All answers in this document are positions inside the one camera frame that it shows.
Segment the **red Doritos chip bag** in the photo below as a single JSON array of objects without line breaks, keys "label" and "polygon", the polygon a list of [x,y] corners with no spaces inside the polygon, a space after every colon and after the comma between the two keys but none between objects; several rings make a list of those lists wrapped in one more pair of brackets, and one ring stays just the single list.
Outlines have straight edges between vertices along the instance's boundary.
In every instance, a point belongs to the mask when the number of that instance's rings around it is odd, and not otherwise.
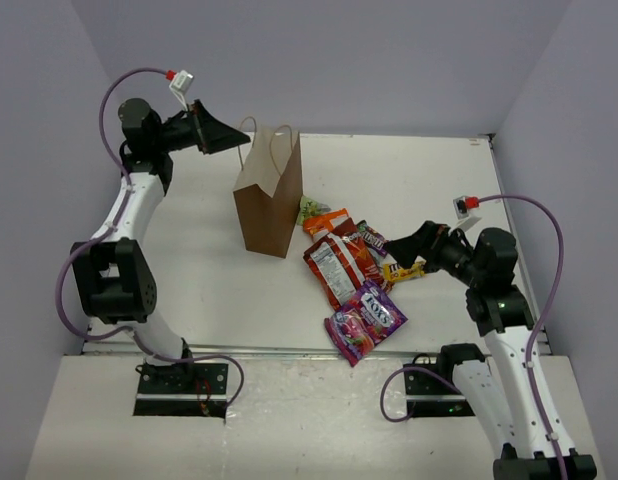
[{"label": "red Doritos chip bag", "polygon": [[309,247],[303,260],[319,281],[333,310],[342,307],[367,280],[386,293],[393,288],[350,218]]}]

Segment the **brown paper bag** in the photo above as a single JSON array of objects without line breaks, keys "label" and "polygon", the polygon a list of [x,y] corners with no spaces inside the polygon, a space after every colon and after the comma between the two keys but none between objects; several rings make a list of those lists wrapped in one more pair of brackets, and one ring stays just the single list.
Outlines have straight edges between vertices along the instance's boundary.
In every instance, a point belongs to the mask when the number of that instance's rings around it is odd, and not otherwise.
[{"label": "brown paper bag", "polygon": [[248,153],[238,159],[233,197],[245,249],[284,258],[303,196],[300,133],[288,124],[256,124]]}]

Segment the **purple Fox's candy bag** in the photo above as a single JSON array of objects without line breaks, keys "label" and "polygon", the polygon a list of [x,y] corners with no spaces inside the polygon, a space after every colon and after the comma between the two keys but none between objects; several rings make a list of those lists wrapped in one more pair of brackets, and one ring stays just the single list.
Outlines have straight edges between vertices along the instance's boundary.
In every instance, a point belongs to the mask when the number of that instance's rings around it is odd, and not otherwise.
[{"label": "purple Fox's candy bag", "polygon": [[324,327],[340,354],[355,367],[407,321],[388,294],[367,280],[324,320]]}]

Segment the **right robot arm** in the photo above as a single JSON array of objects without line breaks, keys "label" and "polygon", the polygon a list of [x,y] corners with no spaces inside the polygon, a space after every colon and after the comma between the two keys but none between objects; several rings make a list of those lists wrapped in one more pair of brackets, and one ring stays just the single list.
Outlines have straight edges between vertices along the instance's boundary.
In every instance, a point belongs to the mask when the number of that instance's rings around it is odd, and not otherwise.
[{"label": "right robot arm", "polygon": [[385,248],[402,267],[422,258],[427,271],[443,270],[467,288],[466,309],[489,353],[445,345],[434,379],[465,397],[493,449],[494,478],[595,478],[595,461],[564,428],[542,370],[531,311],[514,283],[514,236],[486,228],[471,245],[462,230],[427,221]]}]

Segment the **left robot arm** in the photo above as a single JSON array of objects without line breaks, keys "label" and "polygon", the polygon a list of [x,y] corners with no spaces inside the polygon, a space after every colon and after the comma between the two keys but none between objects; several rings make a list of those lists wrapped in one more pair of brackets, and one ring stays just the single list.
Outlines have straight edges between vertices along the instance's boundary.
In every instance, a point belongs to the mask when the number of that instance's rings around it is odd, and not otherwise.
[{"label": "left robot arm", "polygon": [[197,369],[187,342],[157,311],[157,285],[142,242],[171,185],[173,152],[195,147],[215,154],[250,138],[200,101],[162,120],[147,101],[132,98],[120,105],[118,118],[124,135],[119,195],[94,236],[73,245],[71,266],[85,314],[122,328],[146,355],[140,374],[182,393],[196,383]]}]

